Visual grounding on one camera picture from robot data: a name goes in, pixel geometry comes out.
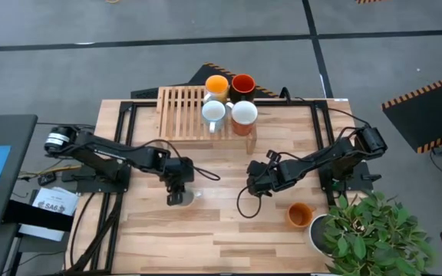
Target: cup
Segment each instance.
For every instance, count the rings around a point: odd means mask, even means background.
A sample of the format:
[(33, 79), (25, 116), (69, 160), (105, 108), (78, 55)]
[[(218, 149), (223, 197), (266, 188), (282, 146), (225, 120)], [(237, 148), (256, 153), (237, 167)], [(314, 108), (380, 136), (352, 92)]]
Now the cup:
[(312, 223), (312, 209), (305, 203), (292, 203), (285, 214), (286, 221), (293, 227), (305, 228)]
[(213, 75), (206, 80), (206, 95), (204, 102), (209, 100), (218, 100), (223, 104), (228, 100), (229, 83), (228, 80), (220, 75)]
[(255, 81), (253, 77), (248, 74), (236, 75), (231, 80), (231, 87), (229, 88), (229, 99), (236, 104), (241, 100), (253, 102), (255, 98)]
[(249, 135), (259, 115), (255, 104), (242, 100), (235, 104), (227, 103), (226, 106), (231, 109), (233, 132), (240, 136)]
[(223, 126), (226, 108), (219, 101), (211, 100), (203, 105), (202, 114), (204, 121), (209, 126), (209, 132), (215, 133)]

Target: plant pot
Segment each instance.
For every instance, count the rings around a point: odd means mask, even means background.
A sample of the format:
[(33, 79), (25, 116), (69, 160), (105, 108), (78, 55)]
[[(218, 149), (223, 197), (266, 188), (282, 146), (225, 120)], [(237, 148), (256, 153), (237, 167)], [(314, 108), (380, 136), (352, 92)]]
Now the plant pot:
[(308, 233), (310, 235), (310, 241), (312, 241), (313, 247), (320, 251), (320, 253), (323, 255), (330, 255), (332, 250), (325, 245), (325, 236), (323, 235), (325, 232), (325, 224), (323, 222), (325, 216), (327, 215), (319, 215), (313, 219)]

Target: potted plant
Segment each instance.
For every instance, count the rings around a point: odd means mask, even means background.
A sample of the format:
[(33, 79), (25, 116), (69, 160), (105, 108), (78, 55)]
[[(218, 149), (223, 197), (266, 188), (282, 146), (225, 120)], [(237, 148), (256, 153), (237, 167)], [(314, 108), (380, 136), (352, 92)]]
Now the potted plant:
[(310, 226), (314, 246), (333, 259), (329, 271), (338, 275), (420, 275), (432, 264), (426, 232), (400, 203), (389, 204), (382, 192), (366, 192), (351, 204), (315, 218)]

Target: wooden table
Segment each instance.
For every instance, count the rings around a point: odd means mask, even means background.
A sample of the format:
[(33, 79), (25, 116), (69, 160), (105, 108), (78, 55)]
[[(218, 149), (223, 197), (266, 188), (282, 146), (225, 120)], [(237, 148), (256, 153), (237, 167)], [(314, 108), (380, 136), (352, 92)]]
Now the wooden table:
[[(102, 101), (95, 135), (114, 139), (119, 105), (120, 100)], [(346, 100), (328, 100), (328, 106), (351, 112)], [(156, 138), (155, 110), (138, 109), (133, 146)], [(330, 111), (330, 115), (335, 136), (343, 127), (354, 126), (353, 119), (342, 113)], [(319, 120), (327, 146), (321, 112)], [(127, 122), (128, 118), (122, 133), (124, 140)], [(302, 232), (285, 222), (286, 209), (293, 202), (310, 205), (314, 216), (328, 211), (316, 171), (291, 189), (275, 193), (272, 198), (263, 197), (262, 210), (253, 219), (243, 218), (236, 209), (236, 197), (246, 186), (246, 168), (251, 160), (267, 162), (269, 149), (297, 156), (318, 149), (310, 109), (260, 107), (257, 127), (259, 137), (251, 156), (244, 149), (178, 149), (196, 166), (221, 176), (220, 181), (213, 182), (197, 173), (195, 182), (186, 184), (198, 195), (190, 206), (167, 206), (164, 183), (157, 176), (133, 170), (120, 216), (113, 273), (327, 271), (328, 259), (312, 247), (308, 229)], [(80, 198), (77, 214), (88, 197)], [(83, 216), (74, 246), (75, 260), (95, 235), (102, 198), (103, 194), (95, 195)], [(240, 207), (246, 214), (254, 213), (257, 205), (257, 198), (249, 193), (242, 195)], [(101, 246), (99, 268), (104, 266), (107, 245), (108, 237)]]

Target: orange cup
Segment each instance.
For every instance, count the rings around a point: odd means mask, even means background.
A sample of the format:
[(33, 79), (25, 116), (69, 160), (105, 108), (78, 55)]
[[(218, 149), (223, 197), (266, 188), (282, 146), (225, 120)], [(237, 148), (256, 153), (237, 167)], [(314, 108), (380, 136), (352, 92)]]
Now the orange cup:
[(225, 104), (228, 99), (229, 83), (221, 75), (213, 75), (206, 80), (206, 96), (204, 102), (218, 100)]
[(293, 227), (305, 228), (312, 223), (313, 212), (305, 203), (292, 203), (285, 214), (286, 221)]

